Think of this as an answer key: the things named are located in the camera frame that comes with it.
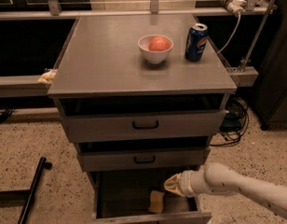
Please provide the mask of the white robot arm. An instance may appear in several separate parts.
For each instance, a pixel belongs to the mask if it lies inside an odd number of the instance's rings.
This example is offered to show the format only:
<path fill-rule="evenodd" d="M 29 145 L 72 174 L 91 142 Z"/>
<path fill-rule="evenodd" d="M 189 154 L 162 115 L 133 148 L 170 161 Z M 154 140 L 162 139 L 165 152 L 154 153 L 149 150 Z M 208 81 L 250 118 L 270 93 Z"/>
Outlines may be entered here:
<path fill-rule="evenodd" d="M 241 175 L 221 163 L 175 174 L 164 182 L 164 189 L 187 198 L 238 193 L 287 220 L 287 187 Z"/>

